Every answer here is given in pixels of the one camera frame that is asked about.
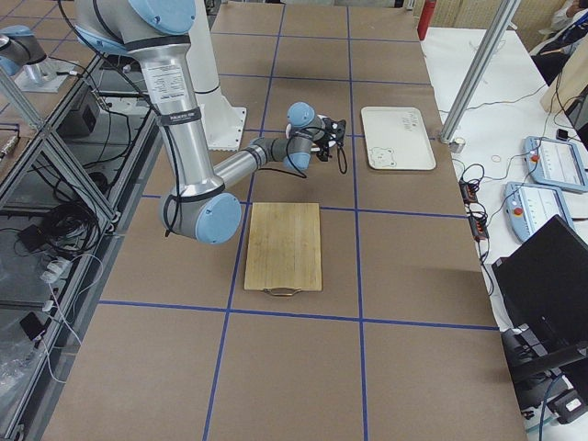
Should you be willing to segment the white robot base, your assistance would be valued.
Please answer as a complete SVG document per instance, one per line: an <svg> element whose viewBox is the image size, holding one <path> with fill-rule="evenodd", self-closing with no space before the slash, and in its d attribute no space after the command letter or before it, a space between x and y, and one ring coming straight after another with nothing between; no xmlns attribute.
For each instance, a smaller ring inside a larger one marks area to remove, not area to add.
<svg viewBox="0 0 588 441"><path fill-rule="evenodd" d="M196 18L189 30L191 46L187 65L206 140L211 151L237 151L241 144L247 110L234 107L221 90L205 3L195 2Z"/></svg>

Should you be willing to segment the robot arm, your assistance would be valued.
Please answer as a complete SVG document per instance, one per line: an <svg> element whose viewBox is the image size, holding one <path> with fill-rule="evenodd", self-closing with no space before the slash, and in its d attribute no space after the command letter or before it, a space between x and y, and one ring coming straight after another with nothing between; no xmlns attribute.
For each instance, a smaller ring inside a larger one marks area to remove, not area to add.
<svg viewBox="0 0 588 441"><path fill-rule="evenodd" d="M24 25L1 29L1 69L24 92L57 93L67 77L79 75L70 62L52 60Z"/></svg>
<svg viewBox="0 0 588 441"><path fill-rule="evenodd" d="M219 164L209 157L204 120L190 75L188 35L198 16L193 1L78 1L76 32L89 48L137 61L159 118L175 183L160 204L167 232L203 243L225 243L241 224L229 187L269 162L303 176L311 156L344 157L345 120L318 114L305 102L288 109L282 138L257 138Z"/></svg>

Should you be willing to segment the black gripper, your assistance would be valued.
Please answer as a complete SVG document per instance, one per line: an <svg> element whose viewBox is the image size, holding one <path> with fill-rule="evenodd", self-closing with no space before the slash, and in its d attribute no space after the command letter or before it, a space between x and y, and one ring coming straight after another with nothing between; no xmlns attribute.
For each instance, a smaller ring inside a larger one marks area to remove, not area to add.
<svg viewBox="0 0 588 441"><path fill-rule="evenodd" d="M317 140L319 151L317 157L322 162L327 162L330 155L330 149L335 146L337 149L337 160L345 157L344 137L346 129L346 120L333 120L328 117L322 119L322 137Z"/></svg>

